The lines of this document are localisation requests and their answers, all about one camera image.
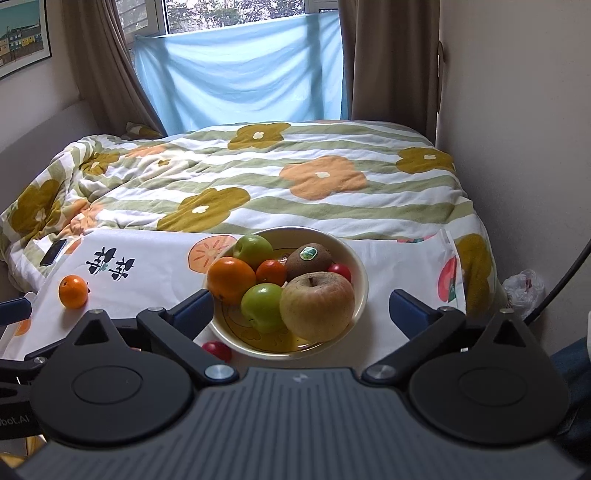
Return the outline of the red cherry tomato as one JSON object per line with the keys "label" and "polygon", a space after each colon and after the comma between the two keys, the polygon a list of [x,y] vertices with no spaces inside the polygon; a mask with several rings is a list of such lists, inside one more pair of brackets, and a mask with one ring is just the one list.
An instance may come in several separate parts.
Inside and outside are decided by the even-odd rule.
{"label": "red cherry tomato", "polygon": [[204,351],[211,353],[217,359],[229,363],[232,359],[232,350],[225,344],[219,341],[208,341],[201,345]]}
{"label": "red cherry tomato", "polygon": [[352,272],[351,270],[349,270],[349,267],[345,264],[342,263],[332,263],[331,266],[329,266],[328,269],[329,272],[335,273],[335,274],[339,274],[342,277],[344,277],[346,280],[349,281],[349,283],[352,283]]}

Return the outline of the medium orange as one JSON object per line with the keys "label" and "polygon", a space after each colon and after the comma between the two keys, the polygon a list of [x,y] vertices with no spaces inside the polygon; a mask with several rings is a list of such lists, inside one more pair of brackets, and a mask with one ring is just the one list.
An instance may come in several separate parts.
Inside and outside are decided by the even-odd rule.
{"label": "medium orange", "polygon": [[61,279],[58,286],[58,297],[66,309],[82,308],[88,300],[87,282],[77,275],[68,275]]}

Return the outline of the large orange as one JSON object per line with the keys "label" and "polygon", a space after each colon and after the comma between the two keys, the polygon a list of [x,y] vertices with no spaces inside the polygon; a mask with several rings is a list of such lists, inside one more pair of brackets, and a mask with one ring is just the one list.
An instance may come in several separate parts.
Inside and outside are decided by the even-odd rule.
{"label": "large orange", "polygon": [[252,267],[235,257],[218,258],[207,270],[207,289],[215,299],[228,305],[238,305],[245,292],[255,285]]}

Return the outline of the green apple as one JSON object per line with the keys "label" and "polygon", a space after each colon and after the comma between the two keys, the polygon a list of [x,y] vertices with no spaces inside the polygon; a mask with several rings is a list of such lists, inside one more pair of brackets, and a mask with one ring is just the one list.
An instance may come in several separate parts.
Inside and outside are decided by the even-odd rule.
{"label": "green apple", "polygon": [[244,235],[233,246],[232,256],[256,270],[264,261],[273,258],[273,246],[263,236]]}
{"label": "green apple", "polygon": [[283,328],[280,316],[280,297],[283,288],[273,283],[252,286],[242,296],[240,310],[250,326],[261,334],[276,332]]}

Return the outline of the small orange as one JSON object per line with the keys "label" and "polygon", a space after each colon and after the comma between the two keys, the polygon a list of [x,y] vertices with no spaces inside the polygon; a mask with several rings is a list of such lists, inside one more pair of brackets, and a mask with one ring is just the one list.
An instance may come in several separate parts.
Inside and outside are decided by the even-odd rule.
{"label": "small orange", "polygon": [[276,259],[263,261],[256,269],[256,280],[259,283],[272,283],[281,287],[287,281],[287,267]]}

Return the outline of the large yellowish red apple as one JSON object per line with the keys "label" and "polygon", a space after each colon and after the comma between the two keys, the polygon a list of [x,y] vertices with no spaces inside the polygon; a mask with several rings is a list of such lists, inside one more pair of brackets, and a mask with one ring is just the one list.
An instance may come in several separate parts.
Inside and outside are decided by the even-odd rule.
{"label": "large yellowish red apple", "polygon": [[349,325],[355,294],[345,277],[332,272],[297,276],[280,296],[280,316],[295,336],[308,342],[328,342]]}

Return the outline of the brown kiwi with sticker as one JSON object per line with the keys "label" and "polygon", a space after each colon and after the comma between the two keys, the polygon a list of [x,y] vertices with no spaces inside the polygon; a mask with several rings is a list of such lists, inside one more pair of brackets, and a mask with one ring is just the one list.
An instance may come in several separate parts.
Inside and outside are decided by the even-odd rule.
{"label": "brown kiwi with sticker", "polygon": [[331,265],[332,256],[327,248],[320,243],[304,244],[287,257],[287,280],[307,273],[327,271]]}

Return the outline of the black smartphone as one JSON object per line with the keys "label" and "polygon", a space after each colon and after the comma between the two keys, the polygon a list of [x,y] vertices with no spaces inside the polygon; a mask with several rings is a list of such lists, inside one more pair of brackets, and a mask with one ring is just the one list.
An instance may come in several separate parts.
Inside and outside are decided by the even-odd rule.
{"label": "black smartphone", "polygon": [[41,259],[40,265],[42,267],[52,265],[67,243],[67,239],[59,239],[54,241]]}

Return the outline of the white fruit print cloth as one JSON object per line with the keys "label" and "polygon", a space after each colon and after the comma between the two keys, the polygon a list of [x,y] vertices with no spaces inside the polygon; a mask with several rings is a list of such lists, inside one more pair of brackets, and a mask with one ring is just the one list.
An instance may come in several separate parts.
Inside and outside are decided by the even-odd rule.
{"label": "white fruit print cloth", "polygon": [[[331,348],[300,360],[256,359],[231,348],[238,370],[254,366],[363,370],[407,341],[390,318],[394,289],[403,289],[433,308],[465,310],[462,263],[449,231],[421,241],[341,240],[359,255],[368,276],[369,295],[359,323]],[[97,229],[55,262],[33,295],[30,319],[3,333],[1,355],[21,360],[70,332],[82,313],[65,309],[58,299],[59,281],[67,275],[87,282],[86,308],[103,309],[113,318],[132,318],[147,307],[170,308],[204,288],[212,256],[231,251],[234,241],[228,235]]]}

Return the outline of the white plastic bag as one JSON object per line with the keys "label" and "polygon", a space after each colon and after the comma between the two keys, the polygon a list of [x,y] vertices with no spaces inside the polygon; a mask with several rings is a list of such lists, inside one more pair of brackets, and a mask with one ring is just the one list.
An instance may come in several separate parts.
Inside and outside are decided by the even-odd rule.
{"label": "white plastic bag", "polygon": [[525,320],[545,297],[545,286],[541,277],[531,269],[510,276],[502,282],[509,306],[515,314]]}

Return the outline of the floral striped quilt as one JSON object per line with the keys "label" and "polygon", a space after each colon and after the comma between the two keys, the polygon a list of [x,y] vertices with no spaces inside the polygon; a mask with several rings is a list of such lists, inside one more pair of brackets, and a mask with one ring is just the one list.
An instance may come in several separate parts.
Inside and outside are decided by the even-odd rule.
{"label": "floral striped quilt", "polygon": [[281,226],[411,242],[447,230],[468,312],[481,315],[502,296],[487,230],[453,158],[408,127],[378,121],[84,137],[3,211],[1,259],[17,289],[36,291],[51,244],[92,228],[243,235]]}

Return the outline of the brown curtain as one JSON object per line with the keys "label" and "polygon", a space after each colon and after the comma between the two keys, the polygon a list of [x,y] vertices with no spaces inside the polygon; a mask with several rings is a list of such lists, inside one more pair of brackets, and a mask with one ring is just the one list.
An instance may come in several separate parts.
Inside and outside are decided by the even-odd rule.
{"label": "brown curtain", "polygon": [[444,62],[438,1],[341,1],[349,118],[436,140]]}
{"label": "brown curtain", "polygon": [[63,1],[61,12],[73,76],[100,131],[121,136],[136,123],[163,135],[133,68],[116,3]]}

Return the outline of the light blue window cloth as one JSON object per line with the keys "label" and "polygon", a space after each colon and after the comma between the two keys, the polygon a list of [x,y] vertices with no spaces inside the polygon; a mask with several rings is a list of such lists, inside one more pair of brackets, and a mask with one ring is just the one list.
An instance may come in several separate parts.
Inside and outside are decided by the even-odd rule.
{"label": "light blue window cloth", "polygon": [[138,36],[133,52],[139,82],[169,135],[348,114],[335,11]]}

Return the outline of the brown curtain right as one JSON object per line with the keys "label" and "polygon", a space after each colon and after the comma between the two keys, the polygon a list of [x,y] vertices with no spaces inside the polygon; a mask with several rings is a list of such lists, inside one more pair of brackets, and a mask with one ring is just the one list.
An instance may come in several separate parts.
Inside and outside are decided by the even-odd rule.
{"label": "brown curtain right", "polygon": [[341,1],[349,118],[436,140],[444,62],[438,1]]}

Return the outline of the framed wall picture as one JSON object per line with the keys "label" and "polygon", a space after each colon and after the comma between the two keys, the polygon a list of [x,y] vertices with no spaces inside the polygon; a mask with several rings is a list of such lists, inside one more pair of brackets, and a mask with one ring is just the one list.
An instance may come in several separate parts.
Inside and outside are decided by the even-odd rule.
{"label": "framed wall picture", "polygon": [[2,1],[0,28],[1,78],[52,56],[45,1]]}

